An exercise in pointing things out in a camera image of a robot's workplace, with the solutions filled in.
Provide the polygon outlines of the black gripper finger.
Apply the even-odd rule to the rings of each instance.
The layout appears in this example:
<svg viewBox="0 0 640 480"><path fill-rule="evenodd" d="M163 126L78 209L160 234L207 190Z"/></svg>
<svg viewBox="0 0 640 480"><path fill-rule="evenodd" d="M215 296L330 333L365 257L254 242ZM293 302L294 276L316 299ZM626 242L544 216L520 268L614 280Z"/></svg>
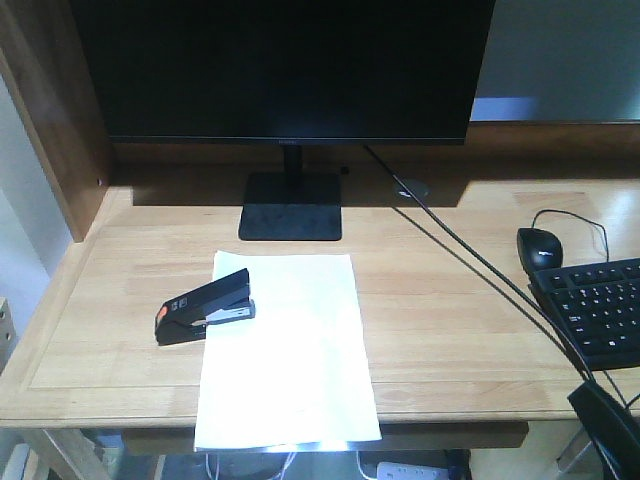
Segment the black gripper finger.
<svg viewBox="0 0 640 480"><path fill-rule="evenodd" d="M606 479L639 478L639 424L595 382L584 382L568 396L592 441Z"/></svg>

